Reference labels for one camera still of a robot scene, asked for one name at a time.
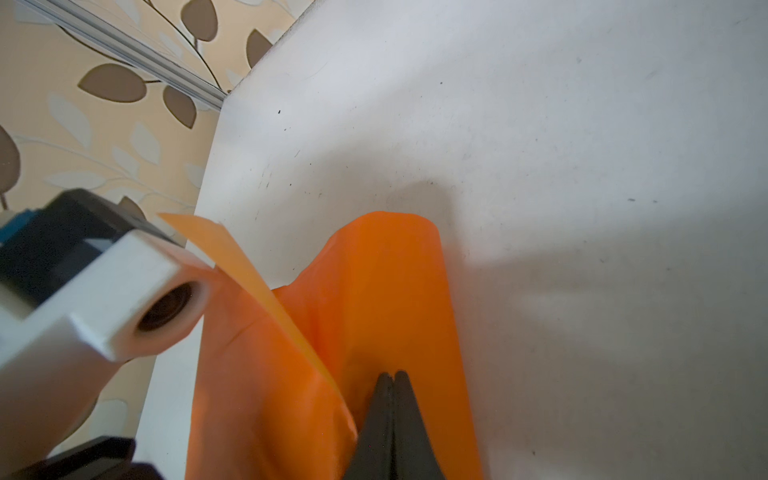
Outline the orange wrapping paper sheet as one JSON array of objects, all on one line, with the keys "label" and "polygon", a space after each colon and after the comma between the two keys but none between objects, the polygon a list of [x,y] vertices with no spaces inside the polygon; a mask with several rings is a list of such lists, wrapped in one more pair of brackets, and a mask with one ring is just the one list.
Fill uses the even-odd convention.
[{"label": "orange wrapping paper sheet", "polygon": [[374,212],[272,289],[227,229],[166,221],[215,265],[197,366],[189,479],[339,479],[382,374],[408,377],[442,474],[483,475],[437,227]]}]

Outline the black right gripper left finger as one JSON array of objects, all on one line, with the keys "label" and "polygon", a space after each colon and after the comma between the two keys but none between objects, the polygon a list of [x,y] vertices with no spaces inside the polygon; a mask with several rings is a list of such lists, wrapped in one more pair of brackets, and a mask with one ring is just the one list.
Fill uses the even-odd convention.
[{"label": "black right gripper left finger", "polygon": [[387,373],[377,378],[354,454],[344,480],[389,480],[392,478],[393,379]]}]

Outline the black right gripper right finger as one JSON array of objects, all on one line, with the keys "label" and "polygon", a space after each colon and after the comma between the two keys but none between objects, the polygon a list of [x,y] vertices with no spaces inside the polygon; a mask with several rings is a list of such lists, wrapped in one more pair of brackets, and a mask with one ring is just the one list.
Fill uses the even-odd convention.
[{"label": "black right gripper right finger", "polygon": [[394,377],[392,478],[445,480],[405,371]]}]

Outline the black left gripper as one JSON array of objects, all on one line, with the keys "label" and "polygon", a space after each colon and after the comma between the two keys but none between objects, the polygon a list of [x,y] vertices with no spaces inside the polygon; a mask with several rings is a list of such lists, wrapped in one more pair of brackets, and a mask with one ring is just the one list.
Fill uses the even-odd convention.
[{"label": "black left gripper", "polygon": [[163,476],[149,463],[134,462],[136,441],[132,438],[100,436],[63,453],[46,458],[6,479],[157,479]]}]

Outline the aluminium frame post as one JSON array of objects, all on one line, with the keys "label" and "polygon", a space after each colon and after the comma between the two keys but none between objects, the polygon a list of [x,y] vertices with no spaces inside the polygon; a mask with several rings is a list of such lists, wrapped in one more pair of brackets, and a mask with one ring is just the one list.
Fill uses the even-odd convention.
[{"label": "aluminium frame post", "polygon": [[59,27],[70,29],[73,34],[102,48],[111,56],[143,69],[189,95],[192,99],[214,109],[221,110],[227,94],[215,82],[205,80],[160,53],[145,41],[116,27],[73,1],[21,1]]}]

